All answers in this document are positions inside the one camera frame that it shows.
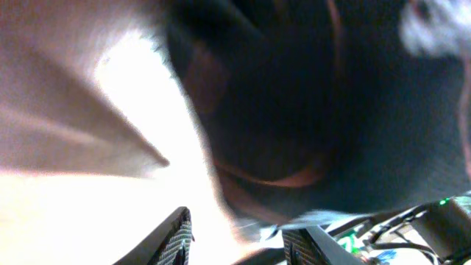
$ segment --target black plastic part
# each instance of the black plastic part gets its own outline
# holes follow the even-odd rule
[[[371,222],[371,218],[370,217],[361,217],[361,218],[357,218],[357,219],[354,219],[352,220],[351,222],[348,222],[347,224],[345,225],[342,225],[341,227],[338,227],[332,231],[329,232],[329,236],[332,236],[332,237],[342,237],[342,235],[344,233],[349,233],[353,228],[359,226],[359,225],[367,225],[368,223]]]
[[[115,265],[147,265],[151,263],[156,255],[162,251],[169,239],[180,229],[184,221],[191,221],[190,211],[186,207],[179,207],[161,225],[155,228],[138,246],[131,250]]]
[[[328,265],[328,260],[312,241],[306,229],[283,231],[286,260],[289,265],[316,264]]]
[[[411,224],[442,260],[471,256],[471,216],[454,199],[430,207]]]
[[[376,241],[380,239],[380,237],[391,230],[393,227],[396,227],[398,225],[403,224],[404,222],[412,222],[416,219],[416,216],[419,213],[427,211],[430,207],[432,207],[435,203],[428,203],[424,204],[421,206],[417,206],[413,208],[411,211],[408,213],[402,214],[400,216],[397,216],[393,220],[389,221],[387,224],[385,224],[377,233],[375,233],[367,242],[367,244],[374,244]]]
[[[363,263],[345,251],[321,227],[308,227],[306,231],[331,265],[362,265]]]
[[[185,265],[185,261],[186,261],[185,248],[181,247],[178,250],[178,253],[177,253],[177,256],[175,257],[173,265]]]

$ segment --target black perforated metal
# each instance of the black perforated metal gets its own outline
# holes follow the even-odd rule
[[[288,265],[328,265],[312,240],[303,235],[303,230],[283,231],[285,256]]]
[[[180,253],[184,253],[185,259],[183,261],[184,265],[188,264],[188,257],[190,254],[190,243],[192,240],[191,235],[191,223],[189,221],[183,222],[180,229],[172,236],[163,249],[162,253],[159,254],[159,259],[157,262],[154,262],[155,265],[181,265],[176,264],[177,254],[181,249]]]

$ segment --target bright light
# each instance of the bright light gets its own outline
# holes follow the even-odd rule
[[[445,205],[449,200],[450,200],[450,198],[442,199],[439,204],[440,205]]]
[[[157,45],[131,32],[103,55],[95,75],[107,99],[152,146],[172,163],[188,162],[195,157],[189,150],[200,150],[199,141],[180,85]]]
[[[338,243],[341,246],[343,246],[343,248],[345,248],[346,251],[348,251],[350,253],[352,252],[353,243],[352,243],[352,240],[349,236],[339,239]]]

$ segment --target cable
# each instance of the cable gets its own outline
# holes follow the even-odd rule
[[[433,264],[439,265],[438,258],[430,247],[422,246],[414,243],[381,243],[381,244],[370,244],[373,250],[397,250],[397,249],[411,249],[419,250],[420,252],[427,253],[433,257]]]
[[[416,218],[418,218],[418,216],[421,216],[430,206],[431,206],[431,204],[421,205],[421,206],[415,207],[414,209],[412,209],[408,213],[404,214],[403,216],[398,216],[398,217],[394,218],[388,224],[384,225],[377,233],[375,233],[368,240],[368,242],[370,244],[374,244],[374,243],[376,243],[376,241],[378,241],[378,239],[384,233],[388,232],[393,227],[401,225],[404,222],[409,222],[410,223],[410,222],[414,221]]]
[[[394,231],[393,232],[396,236],[399,236],[403,241],[407,242],[407,243],[412,243],[412,241],[408,240],[401,232],[399,231]],[[427,252],[423,252],[421,251],[421,253],[432,263],[432,264],[436,264],[436,256],[435,255],[431,255]]]

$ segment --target dark fabric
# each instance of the dark fabric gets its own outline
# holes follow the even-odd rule
[[[229,172],[226,198],[237,185],[253,205],[293,219],[319,209],[392,211],[471,188],[456,121],[463,68],[406,53],[397,28],[403,3],[338,1],[345,61],[338,87],[326,1],[170,5],[171,63],[216,165],[268,182],[307,166],[318,172],[314,183],[295,188]],[[252,204],[228,202],[254,217]]]

